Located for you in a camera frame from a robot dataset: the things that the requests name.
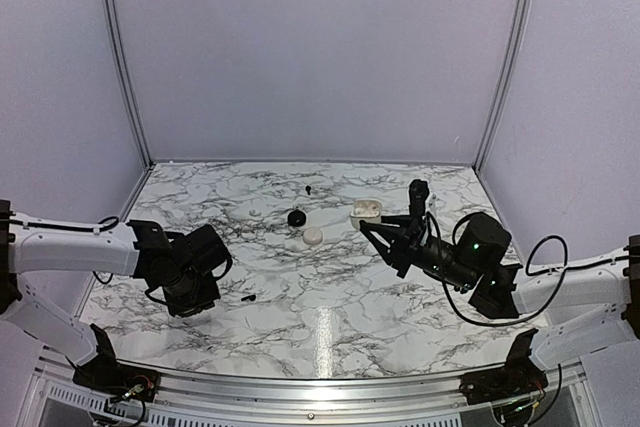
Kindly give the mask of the cream oval earbud case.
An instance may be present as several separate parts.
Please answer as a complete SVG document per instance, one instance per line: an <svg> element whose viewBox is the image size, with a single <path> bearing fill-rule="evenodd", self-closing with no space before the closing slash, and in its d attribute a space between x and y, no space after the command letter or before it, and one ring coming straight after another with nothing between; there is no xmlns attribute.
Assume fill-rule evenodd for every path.
<svg viewBox="0 0 640 427"><path fill-rule="evenodd" d="M355 230L360 229L362 222L380 224L382 203L375 199L356 199L353 202L349 220Z"/></svg>

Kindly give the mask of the black round earbud case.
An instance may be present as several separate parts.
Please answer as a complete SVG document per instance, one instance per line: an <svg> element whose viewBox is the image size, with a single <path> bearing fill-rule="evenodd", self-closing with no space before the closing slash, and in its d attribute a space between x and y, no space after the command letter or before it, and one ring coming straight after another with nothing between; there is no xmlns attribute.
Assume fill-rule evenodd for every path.
<svg viewBox="0 0 640 427"><path fill-rule="evenodd" d="M294 209L287 215L287 224L290 227L299 228L304 226L306 222L307 216L302 210Z"/></svg>

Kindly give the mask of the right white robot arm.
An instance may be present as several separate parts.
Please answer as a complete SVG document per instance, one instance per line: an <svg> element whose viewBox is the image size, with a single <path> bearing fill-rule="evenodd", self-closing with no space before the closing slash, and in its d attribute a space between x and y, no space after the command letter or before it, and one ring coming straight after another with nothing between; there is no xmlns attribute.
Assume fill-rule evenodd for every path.
<svg viewBox="0 0 640 427"><path fill-rule="evenodd" d="M608 254L574 263L564 258L547 266L503 264L510 234L491 216L473 213L463 220L459 239L446 242L435 218L384 216L362 221L360 232L399 277L417 267L437 281L447 298L468 294L483 328L506 328L531 322L549 309L586 307L585 313L544 329L520 334L522 356L501 366L495 385L515 395L534 378L534 366L558 364L639 338L639 239Z"/></svg>

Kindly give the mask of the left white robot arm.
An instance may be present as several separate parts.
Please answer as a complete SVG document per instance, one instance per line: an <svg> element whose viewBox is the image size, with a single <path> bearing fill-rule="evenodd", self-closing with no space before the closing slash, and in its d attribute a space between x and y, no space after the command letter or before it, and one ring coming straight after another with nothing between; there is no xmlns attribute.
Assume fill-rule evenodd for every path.
<svg viewBox="0 0 640 427"><path fill-rule="evenodd" d="M214 307L221 278L215 271L227 274L232 265L210 225L182 234L153 221L117 217L96 224L55 222L1 203L2 321L63 354L80 378L106 392L119 391L127 379L108 334L39 296L24 274L101 272L141 279L148 300L173 317L189 317Z"/></svg>

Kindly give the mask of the pink round earbud case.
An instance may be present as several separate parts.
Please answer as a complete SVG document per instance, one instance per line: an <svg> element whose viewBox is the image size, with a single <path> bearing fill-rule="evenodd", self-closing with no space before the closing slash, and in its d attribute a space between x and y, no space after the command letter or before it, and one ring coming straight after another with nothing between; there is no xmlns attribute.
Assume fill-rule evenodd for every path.
<svg viewBox="0 0 640 427"><path fill-rule="evenodd" d="M302 238L306 245L316 246L323 242L324 234L320 228L311 227L304 230Z"/></svg>

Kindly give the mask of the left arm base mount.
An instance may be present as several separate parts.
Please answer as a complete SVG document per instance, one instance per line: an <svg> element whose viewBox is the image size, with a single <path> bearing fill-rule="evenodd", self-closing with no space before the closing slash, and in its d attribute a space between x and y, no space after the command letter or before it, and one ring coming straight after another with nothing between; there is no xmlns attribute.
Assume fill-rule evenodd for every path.
<svg viewBox="0 0 640 427"><path fill-rule="evenodd" d="M74 369L73 382L77 385L123 397L126 392L137 386L142 391L133 397L152 402L155 398L160 373L153 369L136 367L121 363L117 358L108 334L95 324L89 325L95 337L95 353L85 363L68 360Z"/></svg>

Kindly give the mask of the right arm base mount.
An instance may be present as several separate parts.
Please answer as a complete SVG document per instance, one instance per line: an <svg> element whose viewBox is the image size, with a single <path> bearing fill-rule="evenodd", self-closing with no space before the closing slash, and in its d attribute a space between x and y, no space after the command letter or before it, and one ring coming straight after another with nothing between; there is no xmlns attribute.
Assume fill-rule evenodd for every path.
<svg viewBox="0 0 640 427"><path fill-rule="evenodd" d="M548 386L546 374L531 360L531 344L537 332L530 329L518 334L502 366L462 375L459 392L469 405L525 395Z"/></svg>

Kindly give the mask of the aluminium front rail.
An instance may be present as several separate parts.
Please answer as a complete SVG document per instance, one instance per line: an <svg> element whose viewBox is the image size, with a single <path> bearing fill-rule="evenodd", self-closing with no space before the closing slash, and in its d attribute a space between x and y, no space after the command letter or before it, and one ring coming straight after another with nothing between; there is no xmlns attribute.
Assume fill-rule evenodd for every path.
<svg viewBox="0 0 640 427"><path fill-rule="evenodd" d="M298 380L158 368L152 400L115 403L78 386L62 359L40 357L20 426L597 426L578 363L531 392L471 404L463 372Z"/></svg>

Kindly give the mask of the right corner frame post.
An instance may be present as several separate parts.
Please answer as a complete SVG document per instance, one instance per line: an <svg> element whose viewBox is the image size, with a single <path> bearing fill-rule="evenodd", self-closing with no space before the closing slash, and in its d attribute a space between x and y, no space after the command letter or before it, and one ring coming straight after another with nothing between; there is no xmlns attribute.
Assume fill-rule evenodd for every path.
<svg viewBox="0 0 640 427"><path fill-rule="evenodd" d="M490 155L499 123L506 105L517 58L526 32L527 16L531 0L515 0L514 13L507 38L506 50L492 96L489 114L473 163L474 172L480 176Z"/></svg>

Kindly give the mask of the corner frame post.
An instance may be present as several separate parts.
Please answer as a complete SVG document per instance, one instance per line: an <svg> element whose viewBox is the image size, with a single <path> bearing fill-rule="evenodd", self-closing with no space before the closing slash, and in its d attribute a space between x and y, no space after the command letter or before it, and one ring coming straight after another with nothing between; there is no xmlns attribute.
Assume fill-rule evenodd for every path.
<svg viewBox="0 0 640 427"><path fill-rule="evenodd" d="M116 0L103 0L103 6L106 14L111 50L114 57L116 77L121 89L134 143L142 165L146 170L150 170L154 167L154 161L144 132L142 117L129 71Z"/></svg>
<svg viewBox="0 0 640 427"><path fill-rule="evenodd" d="M480 176L490 155L499 123L506 105L517 58L526 32L527 16L531 0L515 0L514 13L507 38L506 50L492 96L489 114L473 163L474 172Z"/></svg>

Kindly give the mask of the left corner frame post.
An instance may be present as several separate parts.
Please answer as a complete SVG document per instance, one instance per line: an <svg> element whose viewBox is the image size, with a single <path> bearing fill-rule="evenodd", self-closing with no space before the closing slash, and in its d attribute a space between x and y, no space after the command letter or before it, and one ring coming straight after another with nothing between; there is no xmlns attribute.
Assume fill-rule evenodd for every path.
<svg viewBox="0 0 640 427"><path fill-rule="evenodd" d="M103 6L106 14L111 50L114 57L116 77L121 89L134 143L142 165L146 170L150 170L154 167L154 161L144 132L142 117L129 71L116 0L103 0Z"/></svg>

